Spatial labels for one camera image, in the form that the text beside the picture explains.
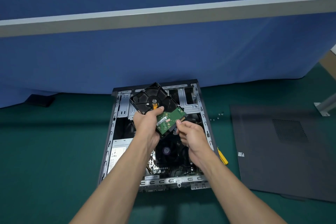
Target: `blue partition wall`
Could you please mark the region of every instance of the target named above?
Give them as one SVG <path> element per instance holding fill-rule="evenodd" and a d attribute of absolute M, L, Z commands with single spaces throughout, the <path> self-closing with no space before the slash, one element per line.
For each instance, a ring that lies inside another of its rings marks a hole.
<path fill-rule="evenodd" d="M 219 1 L 232 0 L 0 0 L 0 20 Z M 0 107 L 154 81 L 301 78 L 335 43 L 335 13 L 0 38 Z"/>

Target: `computer chassis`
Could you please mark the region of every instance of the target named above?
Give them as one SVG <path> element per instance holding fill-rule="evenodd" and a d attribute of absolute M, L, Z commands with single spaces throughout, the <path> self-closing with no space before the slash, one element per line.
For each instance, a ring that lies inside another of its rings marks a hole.
<path fill-rule="evenodd" d="M 160 83 L 160 85 L 168 94 L 175 97 L 179 102 L 179 106 L 184 109 L 184 112 L 188 115 L 197 114 L 197 116 L 200 117 L 201 120 L 199 123 L 204 128 L 209 146 L 215 154 L 219 156 L 198 81 L 193 79 Z M 98 185 L 107 176 L 133 139 L 134 131 L 128 132 L 127 134 L 125 129 L 125 127 L 132 127 L 130 124 L 132 124 L 133 115 L 136 112 L 136 109 L 132 106 L 129 99 L 132 94 L 145 89 L 147 86 L 149 85 L 113 89 L 112 97 L 114 104 Z M 154 164 L 154 159 L 155 151 L 150 157 L 148 166 L 148 169 L 151 170 L 152 173 L 148 170 L 144 170 L 144 173 L 147 173 L 144 174 L 143 180 L 140 182 L 139 191 L 151 192 L 186 187 L 190 187 L 192 190 L 210 188 L 202 171 L 193 163 L 190 163 L 191 166 L 187 167 L 187 169 L 183 166 L 172 168 L 157 167 Z"/>

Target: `green floor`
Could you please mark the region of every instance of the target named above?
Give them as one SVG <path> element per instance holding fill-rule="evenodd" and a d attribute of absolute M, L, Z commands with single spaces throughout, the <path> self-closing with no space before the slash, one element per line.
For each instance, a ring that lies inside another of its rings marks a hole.
<path fill-rule="evenodd" d="M 266 80 L 202 88 L 212 130 L 228 167 L 239 177 L 229 104 L 314 109 L 336 92 L 336 81 L 317 65 L 299 80 Z M 111 97 L 58 94 L 48 107 L 0 109 L 0 223 L 68 223 L 97 185 L 111 115 Z M 336 113 L 321 117 L 336 152 Z M 336 204 L 255 194 L 288 223 L 333 223 Z M 130 223 L 227 223 L 210 189 L 140 193 Z"/>

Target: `green circuit board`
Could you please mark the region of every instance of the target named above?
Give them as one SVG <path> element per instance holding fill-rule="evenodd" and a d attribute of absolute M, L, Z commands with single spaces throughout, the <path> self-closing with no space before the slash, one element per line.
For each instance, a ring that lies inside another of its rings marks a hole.
<path fill-rule="evenodd" d="M 163 112 L 157 116 L 156 128 L 163 135 L 175 125 L 176 120 L 180 120 L 185 115 L 186 113 L 180 107 L 177 107 L 173 112 Z"/>

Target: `sticker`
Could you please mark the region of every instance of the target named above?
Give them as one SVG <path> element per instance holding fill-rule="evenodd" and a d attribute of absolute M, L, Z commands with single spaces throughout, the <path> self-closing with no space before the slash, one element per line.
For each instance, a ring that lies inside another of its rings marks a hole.
<path fill-rule="evenodd" d="M 145 176 L 145 180 L 159 179 L 160 175 Z"/>
<path fill-rule="evenodd" d="M 108 171 L 110 172 L 111 169 L 115 166 L 116 162 L 119 160 L 121 155 L 125 152 L 126 147 L 119 147 L 119 148 L 112 148 L 111 155 L 110 155 L 110 162 L 108 164 Z"/>
<path fill-rule="evenodd" d="M 157 122 L 157 126 L 158 125 L 160 125 L 162 122 L 164 122 L 165 120 L 167 119 L 167 117 L 166 116 L 164 116 L 161 120 L 159 120 L 158 122 Z"/>

